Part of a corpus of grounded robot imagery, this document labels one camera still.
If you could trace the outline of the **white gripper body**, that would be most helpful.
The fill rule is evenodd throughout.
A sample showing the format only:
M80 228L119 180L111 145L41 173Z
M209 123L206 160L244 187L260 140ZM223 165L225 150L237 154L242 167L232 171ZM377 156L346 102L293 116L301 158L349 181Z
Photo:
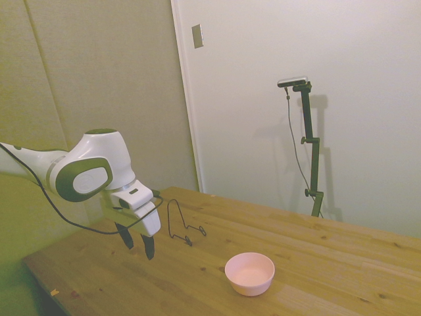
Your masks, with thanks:
M132 211L129 209L112 208L111 203L102 197L101 207L106 218L125 227L130 226L141 218L140 222L132 226L132 228L142 235L152 237L161 229L159 214L152 201L149 201L139 209Z

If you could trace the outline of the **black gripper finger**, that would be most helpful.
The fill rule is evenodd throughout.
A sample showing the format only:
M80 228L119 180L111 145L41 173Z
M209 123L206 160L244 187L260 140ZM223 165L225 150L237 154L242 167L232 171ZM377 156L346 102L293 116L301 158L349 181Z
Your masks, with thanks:
M152 260L155 256L155 240L153 236L146 236L144 234L141 235L143 240L145 254L148 260Z
M126 245L126 247L130 250L134 247L134 241L132 239L132 236L128 230L127 227L125 227L124 225L121 225L119 223L115 223L116 229L122 239L122 241L124 242L124 244Z

